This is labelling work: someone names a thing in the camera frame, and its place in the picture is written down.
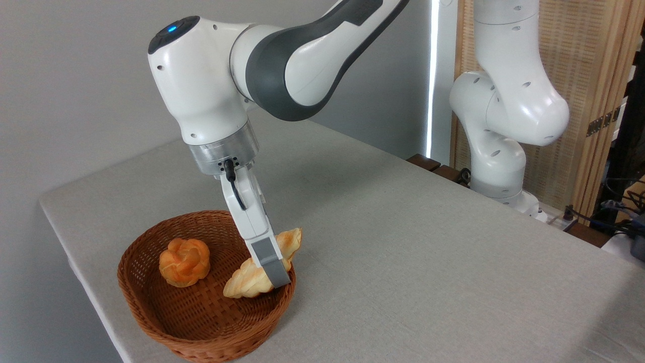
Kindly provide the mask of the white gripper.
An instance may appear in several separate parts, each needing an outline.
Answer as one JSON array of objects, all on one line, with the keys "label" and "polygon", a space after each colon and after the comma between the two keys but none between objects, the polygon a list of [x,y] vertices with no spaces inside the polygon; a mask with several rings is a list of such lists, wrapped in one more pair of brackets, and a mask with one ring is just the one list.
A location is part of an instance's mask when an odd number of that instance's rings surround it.
[{"label": "white gripper", "polygon": [[273,287],[279,288],[291,279],[283,264],[283,255],[273,234],[264,208],[264,196],[253,170],[244,166],[224,166],[221,186],[224,199],[232,214],[239,234],[247,244],[255,261],[263,268]]}]

